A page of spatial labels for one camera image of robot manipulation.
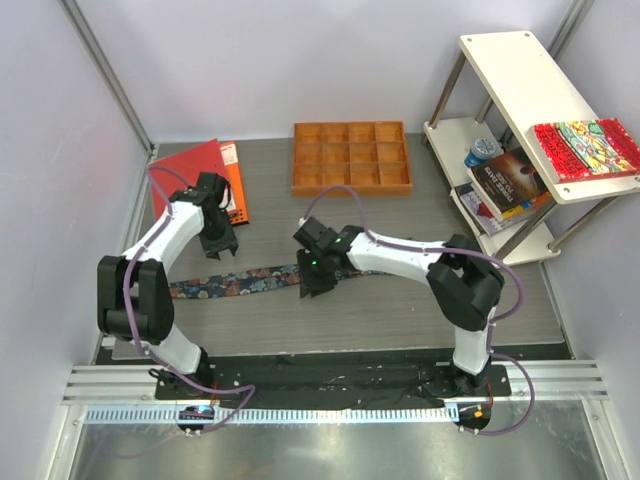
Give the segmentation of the floral navy necktie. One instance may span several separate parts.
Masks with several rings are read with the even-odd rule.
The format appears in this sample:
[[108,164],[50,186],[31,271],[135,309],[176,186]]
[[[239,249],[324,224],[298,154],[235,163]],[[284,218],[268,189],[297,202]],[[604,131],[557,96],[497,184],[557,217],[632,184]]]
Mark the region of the floral navy necktie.
[[199,277],[169,284],[172,299],[218,299],[300,287],[295,264]]

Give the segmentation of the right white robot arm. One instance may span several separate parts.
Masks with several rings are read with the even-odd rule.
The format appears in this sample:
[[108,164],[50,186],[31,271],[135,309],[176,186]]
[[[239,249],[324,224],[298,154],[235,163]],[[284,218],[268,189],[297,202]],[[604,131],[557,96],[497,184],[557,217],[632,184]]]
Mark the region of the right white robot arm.
[[382,273],[428,286],[454,327],[451,364],[432,381],[431,394],[472,395],[488,383],[490,323],[504,278],[491,262],[454,235],[446,242],[400,240],[348,225],[339,232],[311,216],[293,234],[300,296],[331,291],[339,274]]

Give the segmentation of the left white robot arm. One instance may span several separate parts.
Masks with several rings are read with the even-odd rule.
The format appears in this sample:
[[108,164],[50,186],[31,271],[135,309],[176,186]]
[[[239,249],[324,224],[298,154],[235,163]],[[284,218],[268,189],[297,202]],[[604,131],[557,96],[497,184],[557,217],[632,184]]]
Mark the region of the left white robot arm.
[[99,330],[133,344],[169,369],[193,399],[211,391],[213,375],[206,351],[175,324],[167,273],[195,237],[208,258],[237,252],[226,210],[230,196],[231,185],[223,176],[201,173],[195,185],[162,194],[165,209],[148,232],[121,255],[107,255],[97,266]]

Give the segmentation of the red folder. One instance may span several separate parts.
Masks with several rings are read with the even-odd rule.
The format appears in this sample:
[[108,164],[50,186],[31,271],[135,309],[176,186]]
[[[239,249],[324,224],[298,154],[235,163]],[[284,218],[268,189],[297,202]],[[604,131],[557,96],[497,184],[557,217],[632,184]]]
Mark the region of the red folder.
[[217,139],[158,160],[153,166],[151,177],[167,197],[187,186],[195,186],[202,173],[215,173],[228,179]]

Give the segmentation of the orange notebook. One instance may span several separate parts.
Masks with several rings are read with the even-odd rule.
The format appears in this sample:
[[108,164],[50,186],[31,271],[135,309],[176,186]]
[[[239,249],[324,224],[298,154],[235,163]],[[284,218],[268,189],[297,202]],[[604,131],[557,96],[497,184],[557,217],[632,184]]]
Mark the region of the orange notebook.
[[236,144],[225,142],[220,146],[220,151],[231,185],[231,202],[227,207],[231,224],[233,226],[247,225],[250,218]]

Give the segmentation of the orange wooden compartment tray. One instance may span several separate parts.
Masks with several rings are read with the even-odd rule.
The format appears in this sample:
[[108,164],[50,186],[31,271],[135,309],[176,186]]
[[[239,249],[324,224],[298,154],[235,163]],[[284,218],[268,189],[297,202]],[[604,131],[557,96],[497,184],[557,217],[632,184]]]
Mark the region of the orange wooden compartment tray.
[[403,123],[296,123],[292,195],[314,197],[335,185],[349,186],[360,195],[409,195],[413,182]]

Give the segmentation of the bottom stacked books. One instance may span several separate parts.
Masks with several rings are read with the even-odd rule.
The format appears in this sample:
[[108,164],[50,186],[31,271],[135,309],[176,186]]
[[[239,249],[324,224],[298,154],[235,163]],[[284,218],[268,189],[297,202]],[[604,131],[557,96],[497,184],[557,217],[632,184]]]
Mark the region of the bottom stacked books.
[[454,187],[451,194],[453,199],[458,200],[464,207],[472,222],[489,236],[528,219],[551,199],[551,194],[547,192],[534,200],[524,202],[508,210],[502,217],[498,218],[491,212],[470,183]]

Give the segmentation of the blue lidded jar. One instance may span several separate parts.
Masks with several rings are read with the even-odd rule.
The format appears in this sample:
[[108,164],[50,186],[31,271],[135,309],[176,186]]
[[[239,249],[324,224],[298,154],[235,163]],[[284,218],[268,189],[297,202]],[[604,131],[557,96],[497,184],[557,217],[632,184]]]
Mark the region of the blue lidded jar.
[[497,141],[491,138],[478,138],[471,144],[467,156],[464,159],[464,165],[467,168],[472,168],[502,153],[503,150]]

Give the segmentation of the dark brown book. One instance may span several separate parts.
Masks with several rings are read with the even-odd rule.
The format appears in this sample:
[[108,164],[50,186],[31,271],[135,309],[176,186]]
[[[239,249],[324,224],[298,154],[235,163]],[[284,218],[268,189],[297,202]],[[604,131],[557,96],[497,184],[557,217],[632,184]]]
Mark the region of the dark brown book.
[[522,147],[467,169],[476,192],[499,220],[546,203],[551,194]]

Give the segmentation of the white two-tier shelf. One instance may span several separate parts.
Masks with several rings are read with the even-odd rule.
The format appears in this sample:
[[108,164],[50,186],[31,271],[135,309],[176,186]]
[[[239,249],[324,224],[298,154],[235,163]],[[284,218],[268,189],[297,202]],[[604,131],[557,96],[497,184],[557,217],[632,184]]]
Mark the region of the white two-tier shelf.
[[[446,120],[440,115],[463,67],[471,66],[552,195],[531,217],[494,235],[477,234],[476,239],[486,254],[510,266],[551,259],[566,239],[615,199],[638,192],[639,178],[559,183],[535,138],[534,125],[588,119],[595,113],[532,32],[466,34],[459,38],[458,48],[434,113],[424,125],[426,140],[450,186],[468,182],[463,160],[472,142],[493,134],[482,115]],[[553,237],[544,221],[554,208],[589,200],[596,201],[596,206],[559,238]]]

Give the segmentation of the red colourful book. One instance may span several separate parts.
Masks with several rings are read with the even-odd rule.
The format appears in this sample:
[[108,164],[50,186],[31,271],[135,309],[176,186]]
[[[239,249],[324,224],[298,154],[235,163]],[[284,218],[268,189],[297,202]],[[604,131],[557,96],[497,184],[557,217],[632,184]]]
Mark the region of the red colourful book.
[[639,146],[616,118],[538,124],[532,130],[555,183],[639,173]]

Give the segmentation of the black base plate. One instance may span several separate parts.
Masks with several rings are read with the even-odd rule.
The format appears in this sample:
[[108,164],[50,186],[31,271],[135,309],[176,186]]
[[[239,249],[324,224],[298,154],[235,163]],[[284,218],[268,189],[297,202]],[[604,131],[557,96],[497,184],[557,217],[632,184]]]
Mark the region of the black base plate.
[[209,359],[214,389],[253,385],[249,409],[439,408],[461,397],[508,397],[506,368],[489,367],[479,386],[454,375],[450,349],[227,356]]

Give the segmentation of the aluminium rail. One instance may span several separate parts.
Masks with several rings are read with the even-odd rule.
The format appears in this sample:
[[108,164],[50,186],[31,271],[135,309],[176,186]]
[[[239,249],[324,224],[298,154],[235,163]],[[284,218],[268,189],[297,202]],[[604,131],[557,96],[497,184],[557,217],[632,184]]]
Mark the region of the aluminium rail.
[[[606,400],[607,388],[593,360],[525,361],[523,370],[507,362],[513,400],[527,398],[525,377],[532,380],[538,400]],[[148,365],[89,365],[71,369],[63,393],[64,405],[151,404],[156,380]]]

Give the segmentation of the left aluminium frame post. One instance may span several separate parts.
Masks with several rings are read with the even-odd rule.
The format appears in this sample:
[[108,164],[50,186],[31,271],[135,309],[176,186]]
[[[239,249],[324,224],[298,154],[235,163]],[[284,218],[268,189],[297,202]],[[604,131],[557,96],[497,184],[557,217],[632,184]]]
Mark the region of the left aluminium frame post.
[[147,156],[151,157],[155,151],[155,145],[144,128],[81,6],[75,0],[60,0],[59,4],[76,31],[82,45],[86,49],[121,113],[124,115],[134,136],[141,144]]

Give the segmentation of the aluminium frame post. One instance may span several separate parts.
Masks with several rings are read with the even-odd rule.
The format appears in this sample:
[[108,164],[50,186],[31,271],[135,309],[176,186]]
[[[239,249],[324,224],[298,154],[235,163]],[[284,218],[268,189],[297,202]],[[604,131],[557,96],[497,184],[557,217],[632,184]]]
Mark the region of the aluminium frame post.
[[553,59],[557,59],[576,34],[581,24],[588,15],[594,0],[573,0],[569,9],[562,18],[547,51]]
[[82,45],[86,49],[121,113],[124,115],[134,136],[141,144],[147,156],[151,157],[155,151],[155,145],[144,128],[81,6],[75,0],[60,0],[59,4],[76,31]]

